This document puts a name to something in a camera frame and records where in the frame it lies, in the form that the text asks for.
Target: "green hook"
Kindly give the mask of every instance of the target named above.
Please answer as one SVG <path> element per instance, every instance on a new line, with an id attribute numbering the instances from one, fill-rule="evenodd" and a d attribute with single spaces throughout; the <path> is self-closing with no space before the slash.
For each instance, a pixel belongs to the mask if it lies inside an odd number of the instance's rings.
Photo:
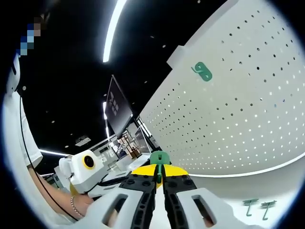
<path id="1" fill-rule="evenodd" d="M 256 202 L 256 201 L 258 201 L 258 199 L 248 199 L 248 200 L 244 200 L 244 201 L 243 201 L 243 203 L 244 203 L 245 206 L 249 206 L 249 207 L 248 207 L 248 210 L 247 210 L 246 216 L 252 216 L 252 214 L 249 214 L 249 212 L 250 212 L 250 207 L 251 207 L 252 203 L 254 203 L 254 202 Z"/>
<path id="2" fill-rule="evenodd" d="M 212 73 L 211 71 L 205 66 L 204 63 L 202 62 L 198 62 L 196 65 L 195 65 L 195 69 L 193 67 L 191 67 L 191 69 L 199 74 L 201 76 L 201 78 L 208 82 L 212 79 Z"/>
<path id="3" fill-rule="evenodd" d="M 157 183 L 160 184 L 162 181 L 162 165 L 170 164 L 170 156 L 164 151 L 155 151 L 151 154 L 150 160 L 151 165 L 157 164 L 158 166 Z"/>
<path id="4" fill-rule="evenodd" d="M 263 216 L 263 220 L 267 220 L 267 219 L 268 219 L 268 218 L 266 217 L 267 211 L 268 211 L 269 207 L 273 207 L 273 206 L 275 205 L 275 203 L 276 203 L 276 200 L 271 201 L 271 202 L 262 203 L 261 207 L 262 207 L 262 208 L 266 208 L 266 212 L 265 212 L 265 214 L 264 214 L 264 216 Z"/>

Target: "computer screen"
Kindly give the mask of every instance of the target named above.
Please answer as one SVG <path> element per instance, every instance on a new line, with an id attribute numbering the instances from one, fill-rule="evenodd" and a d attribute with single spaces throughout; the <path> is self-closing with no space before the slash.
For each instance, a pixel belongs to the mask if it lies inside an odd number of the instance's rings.
<path id="1" fill-rule="evenodd" d="M 115 135 L 120 138 L 132 118 L 132 110 L 114 76 L 110 81 L 105 114 Z"/>

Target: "ceiling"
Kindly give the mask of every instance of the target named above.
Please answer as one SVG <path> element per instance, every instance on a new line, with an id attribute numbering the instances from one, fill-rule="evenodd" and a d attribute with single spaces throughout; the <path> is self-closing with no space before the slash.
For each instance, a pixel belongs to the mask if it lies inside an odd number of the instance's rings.
<path id="1" fill-rule="evenodd" d="M 19 92 L 38 147 L 76 154 L 104 140 L 102 103 L 112 74 L 137 116 L 171 71 L 172 52 L 225 1 L 203 2 L 128 0 L 107 63 L 103 47 L 115 1 L 65 0 L 50 8 L 46 29 L 20 58 Z M 91 141 L 75 146 L 82 136 Z M 38 171 L 52 172 L 57 162 L 45 156 Z"/>

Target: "white shirt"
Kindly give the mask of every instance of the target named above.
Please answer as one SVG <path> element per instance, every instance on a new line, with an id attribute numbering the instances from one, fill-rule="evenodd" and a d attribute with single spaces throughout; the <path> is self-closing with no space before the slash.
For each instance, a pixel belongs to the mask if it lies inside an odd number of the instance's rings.
<path id="1" fill-rule="evenodd" d="M 49 228 L 59 225 L 71 224 L 65 216 L 57 214 L 43 198 L 36 185 L 34 184 L 27 166 L 30 165 L 27 156 L 20 127 L 20 96 L 17 92 L 12 95 L 6 94 L 3 103 L 3 126 L 4 142 L 6 147 L 5 164 L 12 172 L 18 189 L 25 198 L 28 205 L 34 210 L 39 219 Z M 21 103 L 21 120 L 23 136 L 26 143 L 31 162 L 36 167 L 42 160 L 32 133 L 29 128 L 27 118 Z"/>

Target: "person's arm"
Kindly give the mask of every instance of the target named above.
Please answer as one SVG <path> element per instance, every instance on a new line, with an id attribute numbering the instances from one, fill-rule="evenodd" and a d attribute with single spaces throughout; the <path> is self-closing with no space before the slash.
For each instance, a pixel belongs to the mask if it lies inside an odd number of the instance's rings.
<path id="1" fill-rule="evenodd" d="M 46 190 L 41 185 L 40 181 L 38 180 L 35 171 L 32 167 L 28 168 L 30 176 L 32 177 L 36 187 L 42 194 L 42 196 L 45 198 L 45 200 L 48 202 L 48 204 L 51 206 L 51 208 L 60 214 L 67 215 L 49 196 L 49 194 L 46 192 Z M 42 184 L 46 187 L 47 191 L 50 193 L 50 195 L 53 197 L 53 199 L 63 208 L 65 209 L 70 215 L 75 217 L 76 219 L 79 219 L 80 216 L 74 211 L 70 200 L 72 195 L 70 193 L 62 192 L 52 185 L 50 185 L 47 181 L 45 181 L 42 177 L 39 176 L 39 179 L 41 180 Z M 75 208 L 81 213 L 83 216 L 86 215 L 88 206 L 93 203 L 93 200 L 88 195 L 76 195 L 74 197 L 74 206 Z"/>

